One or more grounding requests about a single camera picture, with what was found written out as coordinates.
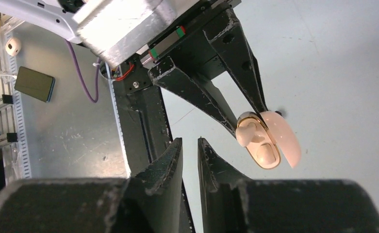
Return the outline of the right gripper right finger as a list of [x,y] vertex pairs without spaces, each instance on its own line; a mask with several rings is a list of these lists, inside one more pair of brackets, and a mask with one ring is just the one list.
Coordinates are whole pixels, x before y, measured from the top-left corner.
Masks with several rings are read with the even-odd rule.
[[379,233],[379,213],[351,180],[254,180],[198,139],[206,233]]

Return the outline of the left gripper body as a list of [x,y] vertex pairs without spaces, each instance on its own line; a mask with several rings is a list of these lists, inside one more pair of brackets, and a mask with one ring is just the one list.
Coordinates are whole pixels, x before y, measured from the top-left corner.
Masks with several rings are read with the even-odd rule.
[[219,56],[208,43],[203,28],[225,9],[232,10],[238,0],[201,0],[180,16],[149,49],[134,61],[134,79],[151,81],[148,71],[161,59],[170,56],[197,70],[209,80],[226,72]]

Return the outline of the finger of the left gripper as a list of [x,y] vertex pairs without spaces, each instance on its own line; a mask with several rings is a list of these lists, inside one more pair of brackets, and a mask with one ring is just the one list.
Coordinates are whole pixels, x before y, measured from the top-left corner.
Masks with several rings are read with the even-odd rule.
[[212,19],[203,33],[260,120],[268,111],[257,59],[235,12],[225,9]]
[[192,104],[235,136],[236,116],[221,91],[197,70],[167,56],[153,66],[148,75],[155,86]]

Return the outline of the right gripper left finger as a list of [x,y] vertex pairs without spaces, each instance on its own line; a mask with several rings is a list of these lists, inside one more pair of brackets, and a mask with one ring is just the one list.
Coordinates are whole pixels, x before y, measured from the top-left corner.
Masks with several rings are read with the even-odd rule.
[[177,233],[182,139],[128,178],[26,179],[0,192],[0,233]]

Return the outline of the pink earbud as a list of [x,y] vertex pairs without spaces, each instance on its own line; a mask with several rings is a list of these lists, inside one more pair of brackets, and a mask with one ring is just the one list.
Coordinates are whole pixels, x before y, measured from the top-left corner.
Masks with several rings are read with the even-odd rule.
[[242,147],[250,144],[256,134],[256,124],[248,123],[244,126],[238,126],[235,131],[236,140]]

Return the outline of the pink earbud charging case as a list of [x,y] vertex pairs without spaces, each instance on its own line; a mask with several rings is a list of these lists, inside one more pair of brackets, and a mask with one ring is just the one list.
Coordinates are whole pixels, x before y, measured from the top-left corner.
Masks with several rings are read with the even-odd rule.
[[302,155],[300,144],[290,125],[279,113],[244,112],[238,117],[237,127],[248,123],[256,124],[256,134],[245,148],[259,167],[274,169],[281,163],[282,155],[290,167],[298,165]]

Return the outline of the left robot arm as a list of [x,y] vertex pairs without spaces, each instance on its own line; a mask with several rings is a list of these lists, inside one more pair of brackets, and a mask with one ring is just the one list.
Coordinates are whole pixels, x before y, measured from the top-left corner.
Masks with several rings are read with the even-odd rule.
[[[89,48],[116,67],[153,63],[151,82],[192,104],[231,134],[251,118],[268,129],[257,60],[233,8],[236,0],[0,0],[0,12]],[[211,80],[232,77],[254,109],[236,118]]]

